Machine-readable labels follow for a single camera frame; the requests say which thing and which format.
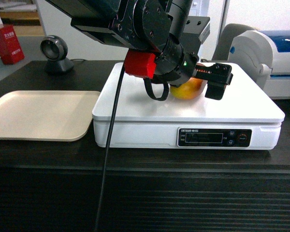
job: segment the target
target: white digital scale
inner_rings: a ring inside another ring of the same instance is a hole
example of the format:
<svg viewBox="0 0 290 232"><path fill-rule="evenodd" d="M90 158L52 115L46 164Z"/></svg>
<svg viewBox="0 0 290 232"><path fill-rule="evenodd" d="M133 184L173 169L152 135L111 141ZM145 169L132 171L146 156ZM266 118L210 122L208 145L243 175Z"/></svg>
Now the white digital scale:
<svg viewBox="0 0 290 232"><path fill-rule="evenodd" d="M102 147L122 65L114 66L92 111L95 139ZM206 88L193 100L169 94L166 101L155 101L141 78L125 74L111 147L273 149L285 114L237 64L230 65L233 79L220 101L205 98ZM153 89L157 97L162 94L162 85Z"/></svg>

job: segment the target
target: red gripper part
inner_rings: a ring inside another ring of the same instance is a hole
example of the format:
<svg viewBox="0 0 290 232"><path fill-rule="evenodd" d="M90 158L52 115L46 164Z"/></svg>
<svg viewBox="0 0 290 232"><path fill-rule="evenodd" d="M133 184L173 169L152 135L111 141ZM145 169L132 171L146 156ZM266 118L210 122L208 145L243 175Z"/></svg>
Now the red gripper part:
<svg viewBox="0 0 290 232"><path fill-rule="evenodd" d="M149 77L152 79L156 69L155 58L156 55L153 53L129 49L124 62L126 73L141 78Z"/></svg>

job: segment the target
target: robotic arm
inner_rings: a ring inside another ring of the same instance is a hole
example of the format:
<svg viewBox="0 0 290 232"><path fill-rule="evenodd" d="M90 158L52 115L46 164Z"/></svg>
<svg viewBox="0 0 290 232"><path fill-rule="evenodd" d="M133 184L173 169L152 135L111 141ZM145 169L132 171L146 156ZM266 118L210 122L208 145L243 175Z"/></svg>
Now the robotic arm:
<svg viewBox="0 0 290 232"><path fill-rule="evenodd" d="M192 0L46 0L72 18L71 26L107 45L129 48L126 72L142 77L148 95L151 83L180 86L191 77L208 81L206 97L220 100L232 80L231 66L197 65L180 43Z"/></svg>

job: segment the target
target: black strap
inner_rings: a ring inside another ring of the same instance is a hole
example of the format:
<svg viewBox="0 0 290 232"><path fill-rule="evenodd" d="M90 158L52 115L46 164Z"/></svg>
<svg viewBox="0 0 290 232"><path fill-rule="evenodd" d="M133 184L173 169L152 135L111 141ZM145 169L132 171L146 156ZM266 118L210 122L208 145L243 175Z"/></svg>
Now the black strap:
<svg viewBox="0 0 290 232"><path fill-rule="evenodd" d="M162 96L157 98L153 92L153 88L151 85L151 81L149 78L144 78L144 85L145 85L145 89L146 89L146 93L148 94L148 96L153 99L153 100L157 100L157 101L165 101L166 98L169 95L169 84L166 82L163 82L163 93Z"/></svg>

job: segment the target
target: beige tray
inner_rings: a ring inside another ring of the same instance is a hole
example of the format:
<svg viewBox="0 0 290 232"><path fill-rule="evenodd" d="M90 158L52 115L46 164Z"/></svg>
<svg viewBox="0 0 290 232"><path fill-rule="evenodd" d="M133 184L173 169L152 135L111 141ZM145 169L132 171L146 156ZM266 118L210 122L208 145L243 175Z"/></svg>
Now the beige tray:
<svg viewBox="0 0 290 232"><path fill-rule="evenodd" d="M0 139L75 141L92 120L99 92L15 91L0 98Z"/></svg>

